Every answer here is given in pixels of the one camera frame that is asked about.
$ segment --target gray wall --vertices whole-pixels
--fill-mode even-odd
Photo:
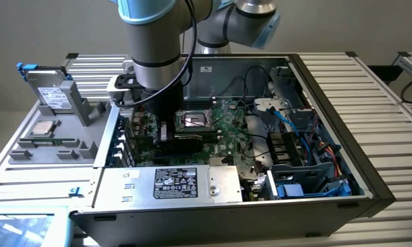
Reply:
[[[282,24],[263,52],[352,50],[376,64],[391,63],[396,51],[412,51],[412,0],[276,2]],[[258,52],[239,45],[232,49]],[[70,52],[128,53],[115,4],[108,0],[0,1],[0,110],[27,110],[35,101],[15,64],[60,65]]]

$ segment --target barcode label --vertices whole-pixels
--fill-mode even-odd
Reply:
[[[48,103],[48,106],[52,109],[72,109],[70,100],[67,99],[66,94],[62,92],[58,87],[39,87],[39,91],[43,95],[44,100]]]

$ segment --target monitor screen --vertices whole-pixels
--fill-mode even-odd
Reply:
[[[0,215],[0,247],[40,247],[54,215]]]

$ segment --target warning label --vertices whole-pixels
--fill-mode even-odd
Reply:
[[[154,197],[194,198],[198,194],[198,168],[156,169]]]
[[[67,99],[67,96],[62,92],[60,88],[39,87],[39,91],[52,109],[71,109],[72,108],[70,100]]]

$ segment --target robotic arm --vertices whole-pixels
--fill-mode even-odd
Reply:
[[[183,103],[180,78],[191,63],[199,24],[202,53],[228,50],[228,43],[263,49],[279,24],[272,0],[118,0],[127,25],[135,79],[150,112],[168,118]],[[194,46],[182,68],[179,36],[194,27]]]

